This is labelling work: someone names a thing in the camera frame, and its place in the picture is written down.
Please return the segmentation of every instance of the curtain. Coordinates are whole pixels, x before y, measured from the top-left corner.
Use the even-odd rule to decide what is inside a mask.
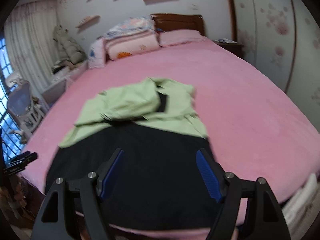
[[[57,0],[27,3],[13,9],[4,24],[9,61],[39,96],[51,83],[51,67],[59,59],[54,27],[58,25]]]

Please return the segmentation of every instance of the sliding wardrobe door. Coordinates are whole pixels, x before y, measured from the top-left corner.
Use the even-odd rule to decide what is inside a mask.
[[[291,0],[254,0],[254,5],[258,37],[255,67],[284,91],[295,48]]]
[[[255,65],[256,21],[253,0],[234,0],[238,42],[244,45],[244,60]]]
[[[320,29],[301,0],[293,0],[297,47],[287,95],[320,132]]]

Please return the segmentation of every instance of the metal screw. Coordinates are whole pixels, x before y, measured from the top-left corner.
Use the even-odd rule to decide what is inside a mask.
[[[226,177],[232,179],[235,175],[232,172],[226,172]]]
[[[97,176],[97,173],[95,173],[94,171],[91,171],[88,173],[88,178],[92,179],[95,178]]]
[[[61,184],[62,182],[63,182],[63,178],[57,178],[57,179],[56,179],[56,183],[57,183],[57,184]]]
[[[259,179],[258,179],[258,182],[259,182],[260,184],[266,184],[266,183],[267,183],[267,181],[266,181],[264,178],[259,178]]]

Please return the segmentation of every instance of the blue gripper pad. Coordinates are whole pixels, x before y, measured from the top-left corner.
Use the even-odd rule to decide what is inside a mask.
[[[121,150],[117,158],[113,162],[109,172],[102,181],[102,191],[100,194],[100,199],[102,201],[106,200],[111,196],[113,188],[116,185],[116,181],[120,175],[121,168],[124,162],[124,150]]]
[[[196,163],[210,197],[219,202],[222,198],[219,180],[200,150],[196,153]]]

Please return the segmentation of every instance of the pink bedsheet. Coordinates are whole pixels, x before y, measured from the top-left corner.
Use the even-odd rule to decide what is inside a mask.
[[[211,41],[184,44],[108,62],[87,70],[59,99],[26,150],[39,159],[23,172],[42,192],[57,145],[89,98],[145,77],[166,77],[196,88],[195,109],[206,125],[216,160],[242,179],[265,177],[278,201],[289,198],[310,173],[320,170],[320,134],[266,76]],[[242,203],[238,223],[242,223]],[[202,230],[143,232],[182,237]]]

